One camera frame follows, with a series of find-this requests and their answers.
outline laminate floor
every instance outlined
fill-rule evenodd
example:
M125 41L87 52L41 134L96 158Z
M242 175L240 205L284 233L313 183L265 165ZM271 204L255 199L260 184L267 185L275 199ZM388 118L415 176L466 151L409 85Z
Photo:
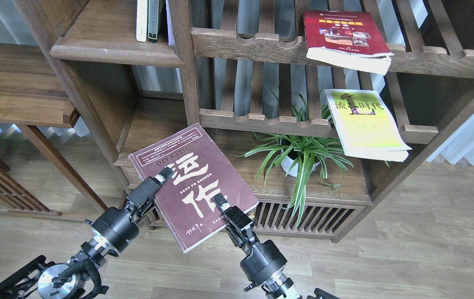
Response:
M119 202L121 187L91 138L52 141L99 195ZM50 208L91 208L26 140L0 138L0 156ZM0 281L40 254L66 261L92 237L85 223L0 216ZM341 299L474 299L474 167L423 164L338 244L259 238L287 257L284 273L304 298L320 287ZM99 298L265 298L243 293L243 257L225 233L184 255L167 229L142 228L108 258L101 272L110 290Z

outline white book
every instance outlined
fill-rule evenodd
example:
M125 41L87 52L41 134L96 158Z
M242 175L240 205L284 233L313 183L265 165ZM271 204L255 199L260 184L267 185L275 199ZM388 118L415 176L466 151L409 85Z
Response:
M402 162L412 148L403 142L398 126L377 91L324 91L345 155Z
M167 35L169 36L169 46L174 46L174 32L172 31L171 11L169 11L169 0L165 2L167 5Z
M138 42L147 41L148 29L148 0L138 0L136 18L136 40Z

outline red book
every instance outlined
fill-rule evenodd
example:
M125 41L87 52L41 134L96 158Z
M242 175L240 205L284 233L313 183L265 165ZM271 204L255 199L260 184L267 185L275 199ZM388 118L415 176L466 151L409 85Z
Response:
M176 173L155 202L174 238L188 252L226 225L211 198L222 193L249 212L258 200L237 170L198 124L128 156L141 180L168 166Z
M393 54L370 13L305 11L303 23L307 58L382 75L390 67Z

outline book title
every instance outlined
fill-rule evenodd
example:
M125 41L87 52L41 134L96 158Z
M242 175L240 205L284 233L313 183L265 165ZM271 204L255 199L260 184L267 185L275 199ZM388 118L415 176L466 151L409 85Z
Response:
M193 208L199 218L204 218L205 211L203 210L206 209L201 209L199 204L204 207L207 205L211 212L215 212L216 204L211 199L220 193L220 188L218 187L219 180L213 180L213 174L209 172L209 163L200 165L197 160L198 155L191 152L167 167L175 171L172 176L172 184L175 186L186 180L196 179L180 191L180 194L184 195L181 202Z

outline wooden cabinet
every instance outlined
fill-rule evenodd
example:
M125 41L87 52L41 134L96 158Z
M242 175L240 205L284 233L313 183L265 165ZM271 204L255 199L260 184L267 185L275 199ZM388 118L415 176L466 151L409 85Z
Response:
M220 29L192 25L191 1L169 0L176 47L135 40L134 0L15 0L45 57L84 118L126 189L139 183L127 155L199 122L215 129L213 138L260 198L255 212L258 230L340 240L417 166L474 113L474 9L468 1L426 0L428 21L419 30L408 0L393 1L396 15L381 15L376 0L361 1L383 31L383 18L397 18L406 45L388 44L394 53L387 85L382 92L394 112L402 138L413 150L404 163L387 167L381 161L351 159L355 169L345 185L328 193L317 178L308 185L304 221L292 226L283 209L293 181L275 170L266 186L254 180L260 157L239 159L256 141L249 131L336 136L320 117L317 66L305 58L302 12L305 0L294 1L296 39L275 34L273 0L260 2L259 32L236 32L237 0L226 0ZM210 10L209 2L203 2ZM342 10L342 0L329 0L331 10ZM195 59L225 58L221 108L212 96L199 96ZM234 113L237 59L252 60L252 102L246 115ZM264 63L279 63L279 117L262 114ZM142 98L131 75L131 64L180 69L183 101ZM290 110L290 64L304 64L310 120L296 121ZM332 68L336 88L345 88L344 72ZM370 74L359 73L362 89L373 89ZM150 219L162 225L157 212Z

